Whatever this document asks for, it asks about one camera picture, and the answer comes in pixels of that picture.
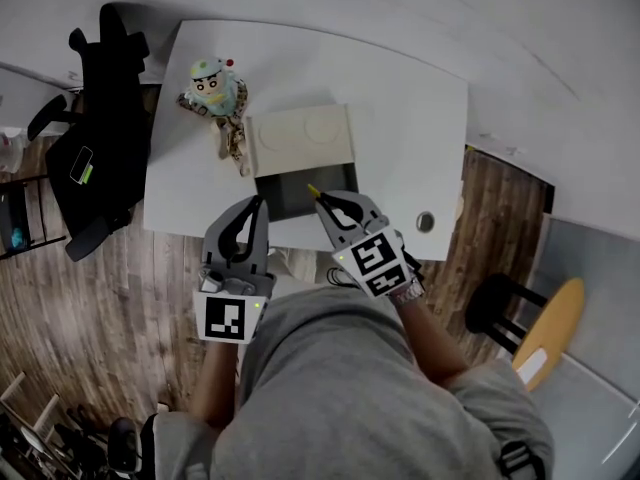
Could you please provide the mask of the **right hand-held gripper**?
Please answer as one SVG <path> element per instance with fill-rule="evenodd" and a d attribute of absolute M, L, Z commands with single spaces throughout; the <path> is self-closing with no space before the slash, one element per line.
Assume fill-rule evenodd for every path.
<path fill-rule="evenodd" d="M 315 208 L 327 217 L 332 258 L 372 299 L 412 300 L 424 293 L 420 264 L 406 252 L 399 231 L 371 198 L 357 192 L 314 192 Z"/>

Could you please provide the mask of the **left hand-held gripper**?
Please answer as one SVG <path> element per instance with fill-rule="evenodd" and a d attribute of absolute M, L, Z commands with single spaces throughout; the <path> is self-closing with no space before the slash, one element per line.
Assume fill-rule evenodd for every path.
<path fill-rule="evenodd" d="M 193 295 L 199 338 L 248 344 L 271 298 L 276 278 L 268 272 L 268 209 L 248 197 L 205 233 L 198 289 Z"/>

